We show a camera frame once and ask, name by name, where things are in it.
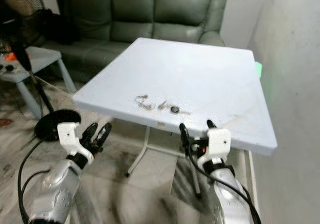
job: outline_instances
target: sofa backrest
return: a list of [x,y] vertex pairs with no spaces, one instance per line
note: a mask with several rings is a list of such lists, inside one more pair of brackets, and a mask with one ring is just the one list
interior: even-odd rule
[[81,36],[132,43],[138,37],[197,43],[219,32],[227,0],[68,0]]

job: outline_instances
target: tiled floor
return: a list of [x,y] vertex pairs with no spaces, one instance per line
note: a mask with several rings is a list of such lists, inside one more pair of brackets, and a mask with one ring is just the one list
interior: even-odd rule
[[[56,82],[55,85],[64,88],[63,82]],[[108,121],[113,124],[104,151],[84,171],[75,205],[70,212],[70,223],[209,222],[204,214],[192,207],[192,203],[188,205],[170,195],[177,157],[147,150],[130,178],[125,177],[142,148],[146,130],[144,126],[80,110],[73,105],[69,94],[48,87],[45,91],[56,109],[72,108],[80,112],[82,131],[95,121],[99,126]],[[21,106],[23,114],[17,110],[14,99]],[[32,115],[24,106],[15,86],[3,82],[0,83],[0,111],[2,110],[4,112],[0,112],[0,118],[12,119],[13,123],[0,127],[0,223],[22,223],[17,204],[17,170],[23,157],[35,143],[25,145],[31,139],[37,121],[26,119],[32,118]],[[178,150],[178,135],[155,129],[150,133],[150,144]],[[49,168],[65,156],[66,153],[58,142],[43,143],[27,161],[22,182],[31,173]],[[239,180],[246,185],[243,152],[232,151],[229,157]],[[31,211],[32,198],[38,185],[39,182],[35,179],[25,193],[28,212]]]

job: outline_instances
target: cable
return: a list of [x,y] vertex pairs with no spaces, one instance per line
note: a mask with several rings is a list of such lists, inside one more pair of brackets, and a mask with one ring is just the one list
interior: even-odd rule
[[24,198],[23,196],[24,196],[24,193],[25,193],[25,189],[26,189],[28,183],[31,181],[31,179],[34,178],[36,175],[39,175],[39,174],[42,174],[42,173],[48,173],[49,171],[50,171],[50,169],[37,171],[37,172],[33,173],[33,174],[25,181],[25,184],[24,184],[24,186],[22,187],[22,190],[21,190],[22,199]]
[[190,160],[191,160],[191,163],[194,165],[195,169],[196,169],[197,171],[199,171],[202,175],[206,176],[207,178],[209,178],[209,179],[211,179],[211,180],[213,180],[213,181],[216,181],[216,182],[218,182],[218,183],[220,183],[220,184],[222,184],[222,185],[230,188],[230,189],[233,190],[235,193],[237,193],[237,194],[238,194],[243,200],[245,200],[246,203],[249,205],[250,211],[251,211],[251,213],[252,213],[252,219],[253,219],[253,221],[254,221],[254,224],[261,224],[261,220],[260,220],[259,214],[258,214],[256,208],[254,207],[254,205],[252,204],[252,202],[251,202],[247,197],[245,197],[245,195],[243,195],[240,191],[238,191],[236,188],[234,188],[233,186],[229,185],[228,183],[225,183],[225,182],[222,181],[222,180],[216,179],[216,178],[210,176],[209,174],[205,173],[203,170],[201,170],[201,169],[198,167],[198,165],[196,164],[196,162],[195,162],[195,160],[194,160],[194,158],[193,158],[193,156],[192,156],[191,144],[189,144],[187,150],[188,150],[188,155],[189,155],[189,158],[190,158]]
[[28,157],[31,155],[31,153],[44,141],[44,139],[38,141],[37,144],[34,145],[34,147],[27,153],[27,155],[24,157],[20,168],[18,172],[18,202],[19,202],[19,209],[21,213],[22,220],[24,224],[28,224],[29,221],[29,216],[25,210],[24,204],[23,204],[23,199],[22,199],[22,191],[21,191],[21,174],[22,174],[22,169],[24,167],[25,162],[27,161]]

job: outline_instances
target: white table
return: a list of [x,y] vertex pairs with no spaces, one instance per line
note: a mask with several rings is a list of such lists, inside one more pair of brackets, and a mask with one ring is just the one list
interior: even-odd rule
[[[74,93],[77,90],[61,59],[61,53],[59,51],[37,47],[29,47],[26,49],[26,51],[29,55],[32,71],[34,73],[57,61],[62,73],[62,77],[69,92]],[[12,72],[8,72],[5,70],[5,68],[3,68],[0,71],[0,80],[16,83],[17,88],[22,94],[27,106],[32,111],[34,116],[37,119],[40,119],[41,108],[24,84],[24,79],[29,77],[29,73],[21,66],[18,61],[1,61],[1,64],[3,64],[4,66],[13,65],[14,70]]]
[[[155,109],[136,103],[145,94]],[[210,119],[231,131],[233,147],[265,155],[277,147],[249,50],[139,38],[73,98],[83,109],[169,132],[184,123],[191,136],[204,136]],[[165,100],[191,115],[159,110]]]

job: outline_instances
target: small side table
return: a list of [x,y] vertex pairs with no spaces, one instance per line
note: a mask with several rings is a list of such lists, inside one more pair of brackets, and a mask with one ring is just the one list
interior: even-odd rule
[[[61,59],[61,53],[59,51],[29,47],[26,49],[26,52],[29,55],[32,71],[34,73],[57,61],[68,91],[70,93],[74,93],[77,91],[76,86]],[[41,108],[24,84],[24,80],[29,77],[29,73],[21,66],[18,61],[2,61],[1,63],[4,64],[4,66],[13,65],[14,70],[9,72],[6,71],[5,68],[3,68],[0,71],[0,80],[15,83],[33,115],[37,119],[40,119]]]

